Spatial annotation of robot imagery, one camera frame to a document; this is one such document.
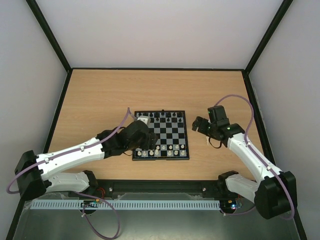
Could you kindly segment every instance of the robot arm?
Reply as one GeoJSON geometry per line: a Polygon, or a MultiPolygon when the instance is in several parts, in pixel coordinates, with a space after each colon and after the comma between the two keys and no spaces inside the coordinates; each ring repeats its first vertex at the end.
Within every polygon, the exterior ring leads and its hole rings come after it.
{"type": "Polygon", "coordinates": [[[255,181],[241,176],[236,171],[219,175],[220,191],[237,193],[255,204],[258,212],[265,219],[288,212],[291,207],[279,181],[271,169],[283,181],[293,205],[297,207],[296,178],[291,172],[282,172],[272,164],[248,139],[245,131],[236,123],[230,124],[223,106],[208,108],[210,121],[200,116],[192,124],[192,130],[198,131],[221,143],[234,152],[252,173],[255,181]]]}
{"type": "Polygon", "coordinates": [[[14,171],[16,175],[32,164],[44,163],[17,179],[20,197],[23,200],[32,200],[44,193],[57,191],[86,191],[87,194],[92,194],[98,183],[91,171],[80,173],[63,171],[91,161],[119,156],[135,148],[154,149],[157,137],[149,132],[149,122],[148,116],[141,116],[107,141],[103,139],[113,130],[105,130],[86,142],[61,151],[39,155],[35,155],[32,150],[25,152],[14,171]]]}

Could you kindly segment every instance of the wooden table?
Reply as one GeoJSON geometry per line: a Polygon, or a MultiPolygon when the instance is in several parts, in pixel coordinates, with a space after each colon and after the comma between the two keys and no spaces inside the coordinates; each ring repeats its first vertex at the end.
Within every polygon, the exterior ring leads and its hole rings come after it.
{"type": "MultiPolygon", "coordinates": [[[[207,108],[228,94],[247,97],[240,71],[87,70],[75,69],[65,95],[49,152],[65,149],[111,130],[122,121],[127,107],[141,110],[185,110],[190,160],[132,161],[122,154],[79,165],[69,172],[91,170],[98,179],[216,180],[235,170],[253,179],[250,171],[229,149],[207,145],[203,134],[192,131],[197,116],[209,118],[207,108]]],[[[244,129],[251,112],[247,103],[227,98],[221,103],[230,123],[244,129]]],[[[249,131],[262,150],[255,124],[249,131]]]]}

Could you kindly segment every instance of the black frame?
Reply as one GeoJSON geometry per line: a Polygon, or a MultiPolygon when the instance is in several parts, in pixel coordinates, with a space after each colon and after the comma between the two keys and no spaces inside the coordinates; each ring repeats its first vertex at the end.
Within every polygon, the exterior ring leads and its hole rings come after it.
{"type": "MultiPolygon", "coordinates": [[[[33,12],[35,18],[37,19],[40,27],[42,28],[44,34],[46,35],[48,41],[50,42],[50,44],[52,45],[52,48],[54,49],[55,53],[57,54],[58,58],[60,59],[65,71],[67,72],[67,76],[65,79],[65,83],[60,95],[60,99],[53,117],[53,121],[51,124],[51,128],[45,143],[45,147],[43,152],[47,153],[50,147],[50,143],[51,140],[53,138],[53,134],[57,125],[57,121],[59,118],[59,114],[64,102],[64,98],[68,89],[68,85],[70,82],[70,78],[73,72],[73,69],[103,69],[103,70],[157,70],[157,71],[241,71],[242,72],[242,76],[243,76],[243,80],[244,80],[244,85],[247,91],[247,95],[248,95],[248,99],[251,102],[252,106],[253,106],[253,110],[254,110],[254,120],[255,120],[255,124],[257,127],[257,131],[259,134],[259,138],[261,141],[261,145],[262,145],[262,149],[263,149],[263,153],[264,155],[272,162],[275,164],[275,159],[270,147],[270,143],[267,137],[267,133],[266,133],[266,129],[264,126],[264,122],[259,110],[259,106],[257,103],[257,99],[255,96],[255,92],[253,90],[253,86],[249,77],[249,73],[251,72],[251,70],[253,69],[253,67],[255,66],[255,64],[257,63],[260,55],[262,54],[263,50],[265,49],[265,47],[267,46],[269,40],[271,39],[273,33],[275,32],[275,30],[277,29],[278,25],[280,24],[282,18],[284,17],[284,15],[286,14],[287,10],[289,9],[291,3],[293,2],[293,0],[283,0],[281,6],[279,7],[277,13],[275,14],[273,20],[271,21],[268,29],[266,30],[263,38],[261,39],[258,47],[256,48],[252,58],[250,59],[247,67],[245,69],[225,69],[225,68],[132,68],[132,67],[110,67],[110,68],[90,68],[90,67],[74,67],[72,68],[70,66],[70,64],[68,63],[67,58],[65,57],[62,49],[59,46],[59,43],[57,41],[57,39],[55,38],[51,28],[48,25],[48,22],[46,21],[43,13],[41,12],[41,9],[39,8],[36,0],[26,0],[27,4],[29,5],[31,11],[33,12]]],[[[173,192],[173,191],[177,191],[177,189],[180,189],[180,192],[184,192],[184,193],[204,193],[202,191],[203,187],[205,187],[206,185],[214,185],[216,181],[149,181],[149,180],[99,180],[99,182],[101,184],[104,184],[107,186],[112,186],[113,188],[115,188],[115,190],[117,189],[117,191],[120,193],[121,191],[125,191],[125,189],[130,189],[130,191],[134,192],[134,190],[140,191],[141,190],[143,192],[149,192],[150,190],[148,190],[148,186],[150,186],[150,184],[161,184],[162,185],[162,189],[157,189],[158,192],[173,192]],[[124,188],[124,184],[125,185],[130,185],[130,187],[128,188],[124,188]]],[[[207,194],[206,197],[210,197],[212,196],[209,192],[205,193],[207,194]]],[[[11,240],[14,238],[15,235],[15,231],[17,229],[17,225],[19,222],[19,218],[20,215],[22,213],[23,207],[24,207],[25,201],[20,200],[19,204],[17,206],[17,209],[15,211],[11,226],[9,228],[8,234],[6,239],[7,240],[11,240]]],[[[297,232],[299,234],[299,237],[301,240],[306,240],[307,236],[304,230],[304,227],[302,225],[300,216],[298,211],[295,211],[295,215],[294,215],[294,221],[295,221],[295,225],[297,228],[297,232]]]]}

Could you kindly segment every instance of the black wire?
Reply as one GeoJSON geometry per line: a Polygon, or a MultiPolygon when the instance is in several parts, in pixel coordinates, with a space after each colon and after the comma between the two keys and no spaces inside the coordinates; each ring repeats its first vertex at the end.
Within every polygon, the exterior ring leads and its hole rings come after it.
{"type": "Polygon", "coordinates": [[[210,142],[210,139],[211,139],[211,137],[209,137],[209,143],[210,143],[210,145],[211,145],[212,147],[214,147],[215,149],[220,149],[220,148],[222,147],[222,141],[220,142],[219,147],[215,147],[215,146],[213,146],[212,143],[210,142]]]}

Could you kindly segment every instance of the white wall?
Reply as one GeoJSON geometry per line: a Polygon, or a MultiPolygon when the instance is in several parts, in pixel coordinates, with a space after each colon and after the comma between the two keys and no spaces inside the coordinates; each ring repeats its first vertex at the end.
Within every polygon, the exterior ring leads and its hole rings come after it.
{"type": "Polygon", "coordinates": [[[37,0],[72,67],[245,68],[282,0],[37,0]]]}
{"type": "Polygon", "coordinates": [[[319,239],[320,1],[295,0],[251,73],[276,163],[297,181],[308,239],[319,239]]]}
{"type": "Polygon", "coordinates": [[[6,186],[23,152],[42,152],[66,72],[26,1],[0,3],[0,239],[5,239],[20,199],[8,195],[6,186]]]}

